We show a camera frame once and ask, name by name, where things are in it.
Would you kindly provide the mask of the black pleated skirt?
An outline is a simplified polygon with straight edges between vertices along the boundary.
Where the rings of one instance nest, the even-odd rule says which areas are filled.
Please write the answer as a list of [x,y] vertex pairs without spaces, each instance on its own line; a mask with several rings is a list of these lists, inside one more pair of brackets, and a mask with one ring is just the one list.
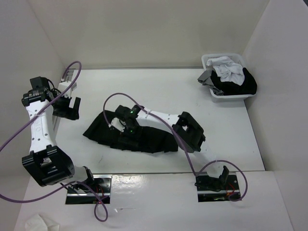
[[[151,127],[142,127],[142,151],[132,152],[144,152],[144,153],[158,153],[158,152],[176,152],[179,147],[172,134]],[[95,141],[98,144],[109,146],[112,149],[119,149],[118,137],[120,131],[115,128],[108,127],[103,113],[100,113],[89,128],[83,133],[83,136],[89,140]]]

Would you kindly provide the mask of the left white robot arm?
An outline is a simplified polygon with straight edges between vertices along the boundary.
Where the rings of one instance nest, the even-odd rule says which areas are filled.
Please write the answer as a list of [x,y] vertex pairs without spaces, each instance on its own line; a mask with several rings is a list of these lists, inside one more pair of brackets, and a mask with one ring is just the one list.
[[26,108],[31,124],[31,146],[29,155],[22,158],[23,167],[41,187],[78,181],[84,192],[91,192],[96,180],[87,167],[76,167],[72,159],[56,143],[53,117],[69,120],[79,119],[81,99],[77,97],[74,106],[70,107],[70,95],[52,100],[60,91],[51,89],[45,77],[30,79],[32,89],[25,93],[22,104]]

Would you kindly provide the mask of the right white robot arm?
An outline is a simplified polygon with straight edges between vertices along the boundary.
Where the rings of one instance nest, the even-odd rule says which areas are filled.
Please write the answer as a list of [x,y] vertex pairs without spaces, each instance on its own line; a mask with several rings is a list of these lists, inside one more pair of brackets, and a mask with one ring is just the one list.
[[218,162],[205,140],[204,130],[188,112],[165,114],[135,105],[132,108],[118,106],[111,126],[126,135],[136,136],[143,128],[167,132],[174,136],[177,145],[193,154],[207,165],[210,185],[222,189],[228,183],[229,169]]

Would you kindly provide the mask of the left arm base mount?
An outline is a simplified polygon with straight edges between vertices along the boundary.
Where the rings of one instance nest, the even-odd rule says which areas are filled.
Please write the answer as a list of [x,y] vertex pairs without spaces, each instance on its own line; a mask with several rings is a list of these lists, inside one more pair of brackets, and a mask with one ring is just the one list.
[[[104,204],[110,203],[112,176],[94,174],[94,184],[91,189],[102,199]],[[98,202],[96,196],[82,185],[66,186],[66,205],[94,205]]]

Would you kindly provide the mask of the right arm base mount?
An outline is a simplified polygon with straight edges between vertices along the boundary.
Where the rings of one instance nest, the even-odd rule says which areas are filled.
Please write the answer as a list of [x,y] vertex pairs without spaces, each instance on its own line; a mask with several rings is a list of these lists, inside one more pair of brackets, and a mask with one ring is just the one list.
[[231,174],[222,184],[218,179],[201,175],[196,177],[198,202],[222,202],[237,200],[241,197],[239,184],[235,174]]

